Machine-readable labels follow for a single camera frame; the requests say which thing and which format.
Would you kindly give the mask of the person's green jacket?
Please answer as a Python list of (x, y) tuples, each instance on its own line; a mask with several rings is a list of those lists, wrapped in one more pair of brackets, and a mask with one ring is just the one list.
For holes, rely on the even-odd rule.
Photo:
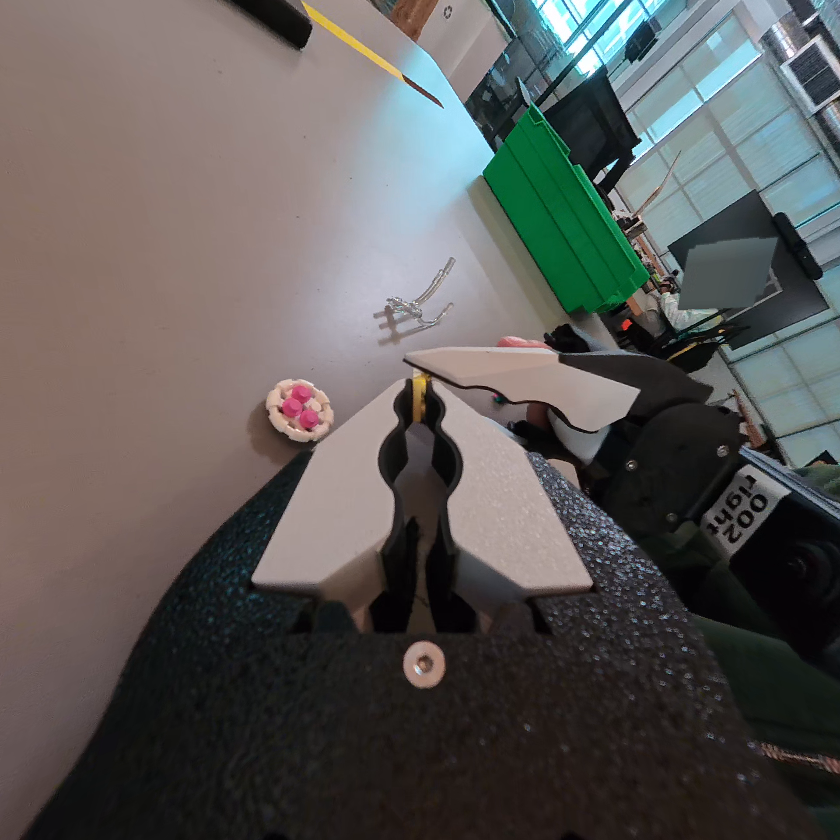
[(715, 655), (756, 749), (839, 838), (838, 678), (799, 656), (693, 523), (642, 537)]

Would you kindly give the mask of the window air conditioner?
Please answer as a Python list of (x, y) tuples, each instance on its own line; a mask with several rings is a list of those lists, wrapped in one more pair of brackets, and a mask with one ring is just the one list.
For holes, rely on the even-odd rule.
[(814, 115), (839, 96), (839, 63), (825, 39), (817, 35), (780, 65), (809, 114)]

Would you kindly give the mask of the black wall monitor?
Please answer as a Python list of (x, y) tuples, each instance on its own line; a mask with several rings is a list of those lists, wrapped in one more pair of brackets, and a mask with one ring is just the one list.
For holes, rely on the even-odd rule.
[(668, 245), (682, 270), (689, 308), (714, 309), (747, 326), (739, 350), (828, 309), (817, 281), (786, 251), (769, 210), (753, 191)]

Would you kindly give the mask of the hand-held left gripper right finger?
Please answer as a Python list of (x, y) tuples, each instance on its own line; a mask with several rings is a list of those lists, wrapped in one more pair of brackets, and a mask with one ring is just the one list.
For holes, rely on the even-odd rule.
[(591, 592), (526, 449), (441, 384), (427, 382), (424, 404), (446, 490), (425, 570), (435, 628), (486, 631), (511, 606)]

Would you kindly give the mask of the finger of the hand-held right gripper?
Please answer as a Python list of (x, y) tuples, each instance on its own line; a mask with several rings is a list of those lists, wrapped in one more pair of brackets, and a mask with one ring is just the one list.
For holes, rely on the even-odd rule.
[(606, 425), (595, 432), (584, 432), (566, 423), (553, 407), (547, 408), (547, 420), (556, 444), (544, 455), (548, 463), (578, 489), (586, 488), (585, 471), (595, 461), (612, 430)]
[(570, 366), (548, 349), (451, 346), (406, 353), (403, 360), (459, 390), (494, 392), (512, 404), (549, 406), (584, 433), (623, 419), (640, 395), (638, 388)]

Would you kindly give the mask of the white round lego plate pink studs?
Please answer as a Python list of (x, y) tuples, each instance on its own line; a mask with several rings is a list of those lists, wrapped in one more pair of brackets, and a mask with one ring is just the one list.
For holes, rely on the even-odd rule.
[(333, 409), (325, 392), (302, 379), (286, 379), (266, 397), (268, 419), (290, 441), (316, 444), (332, 430)]

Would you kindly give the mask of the black and yellow chair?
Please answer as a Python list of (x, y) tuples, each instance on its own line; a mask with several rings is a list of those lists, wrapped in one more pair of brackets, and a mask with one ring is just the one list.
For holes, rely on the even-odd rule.
[(704, 369), (718, 348), (738, 338), (747, 326), (721, 323), (698, 332), (690, 332), (656, 351), (655, 357), (674, 365), (686, 374)]

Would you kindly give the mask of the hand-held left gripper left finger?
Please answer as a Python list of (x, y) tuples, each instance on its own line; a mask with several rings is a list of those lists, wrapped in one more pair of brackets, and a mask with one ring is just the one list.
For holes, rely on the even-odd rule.
[(252, 575), (256, 588), (339, 602), (378, 633), (407, 630), (417, 560), (396, 481), (412, 423), (413, 384), (400, 380), (312, 450)]

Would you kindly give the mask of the transparent lego piece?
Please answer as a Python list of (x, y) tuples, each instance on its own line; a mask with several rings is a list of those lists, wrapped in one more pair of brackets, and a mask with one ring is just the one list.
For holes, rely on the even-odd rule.
[(446, 303), (441, 312), (429, 318), (424, 313), (424, 306), (437, 294), (455, 265), (456, 258), (449, 257), (443, 267), (437, 271), (425, 290), (411, 300), (406, 300), (401, 297), (387, 298), (382, 309), (373, 313), (373, 318), (390, 319), (394, 323), (411, 320), (419, 330), (431, 329), (437, 326), (449, 315), (455, 307), (455, 304), (452, 301)]

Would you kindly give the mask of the yellow tape strip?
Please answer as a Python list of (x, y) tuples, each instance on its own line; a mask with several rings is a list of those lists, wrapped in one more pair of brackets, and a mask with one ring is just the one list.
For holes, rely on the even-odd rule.
[(407, 76), (404, 72), (398, 69), (387, 59), (383, 58), (382, 56), (379, 56), (371, 48), (362, 44), (356, 37), (352, 36), (346, 30), (344, 30), (343, 28), (335, 24), (333, 21), (325, 17), (317, 9), (312, 7), (309, 3), (303, 2), (302, 5), (304, 11), (307, 12), (311, 20), (314, 21), (318, 26), (323, 28), (325, 31), (329, 32), (336, 39), (343, 42), (346, 46), (350, 47), (356, 53), (369, 60), (372, 64), (376, 65), (393, 78), (399, 80), (411, 89), (414, 89), (416, 92), (420, 93), (422, 96), (425, 97), (425, 99), (429, 100), (439, 108), (442, 109), (444, 107), (443, 103), (440, 100), (438, 100), (435, 97), (435, 95), (433, 95), (430, 91), (428, 91), (421, 85), (417, 84), (412, 78)]

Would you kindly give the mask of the black cart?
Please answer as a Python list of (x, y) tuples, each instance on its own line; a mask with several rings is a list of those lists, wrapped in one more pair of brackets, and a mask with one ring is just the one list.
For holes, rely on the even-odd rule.
[(642, 143), (602, 67), (567, 93), (544, 114), (551, 128), (570, 150), (570, 160), (595, 182), (602, 170), (608, 173), (595, 182), (611, 192), (634, 161)]

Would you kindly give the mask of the green nested plastic bins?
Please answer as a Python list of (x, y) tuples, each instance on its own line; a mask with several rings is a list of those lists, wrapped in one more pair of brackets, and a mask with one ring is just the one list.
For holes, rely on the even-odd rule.
[(563, 310), (603, 313), (649, 271), (570, 153), (532, 104), (482, 176)]

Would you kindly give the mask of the black video bar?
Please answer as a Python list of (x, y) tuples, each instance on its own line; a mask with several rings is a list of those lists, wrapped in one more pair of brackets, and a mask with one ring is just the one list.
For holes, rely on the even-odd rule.
[(813, 281), (822, 279), (823, 268), (813, 257), (807, 243), (798, 234), (790, 218), (785, 213), (775, 213), (772, 221), (786, 251), (791, 255), (802, 273)]

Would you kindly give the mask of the black flat case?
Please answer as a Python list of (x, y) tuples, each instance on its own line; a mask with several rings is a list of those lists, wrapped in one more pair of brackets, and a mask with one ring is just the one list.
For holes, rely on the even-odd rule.
[(228, 1), (297, 50), (305, 49), (312, 19), (302, 1)]

